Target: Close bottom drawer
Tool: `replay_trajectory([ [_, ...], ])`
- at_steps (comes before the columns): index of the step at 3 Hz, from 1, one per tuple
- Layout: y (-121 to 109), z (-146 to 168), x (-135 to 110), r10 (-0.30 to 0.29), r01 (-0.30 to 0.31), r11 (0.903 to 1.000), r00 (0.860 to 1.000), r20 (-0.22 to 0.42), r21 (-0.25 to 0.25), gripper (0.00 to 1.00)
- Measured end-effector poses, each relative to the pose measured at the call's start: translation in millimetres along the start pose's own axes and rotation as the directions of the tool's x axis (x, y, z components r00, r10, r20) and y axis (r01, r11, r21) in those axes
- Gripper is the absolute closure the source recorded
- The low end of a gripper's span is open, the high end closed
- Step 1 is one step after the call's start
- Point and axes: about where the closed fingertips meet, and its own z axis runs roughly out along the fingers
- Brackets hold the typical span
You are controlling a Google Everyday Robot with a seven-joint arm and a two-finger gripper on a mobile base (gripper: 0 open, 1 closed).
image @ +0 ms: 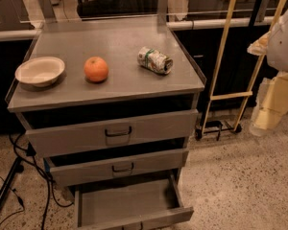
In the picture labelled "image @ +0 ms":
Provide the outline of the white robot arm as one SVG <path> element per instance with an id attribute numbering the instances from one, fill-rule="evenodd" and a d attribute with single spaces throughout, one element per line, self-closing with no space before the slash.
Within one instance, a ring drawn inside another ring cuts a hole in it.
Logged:
<path id="1" fill-rule="evenodd" d="M 273 28 L 252 43 L 247 52 L 265 55 L 267 64 L 277 70 L 271 80 L 264 78 L 259 85 L 249 131 L 263 136 L 273 130 L 288 112 L 288 9 Z"/>

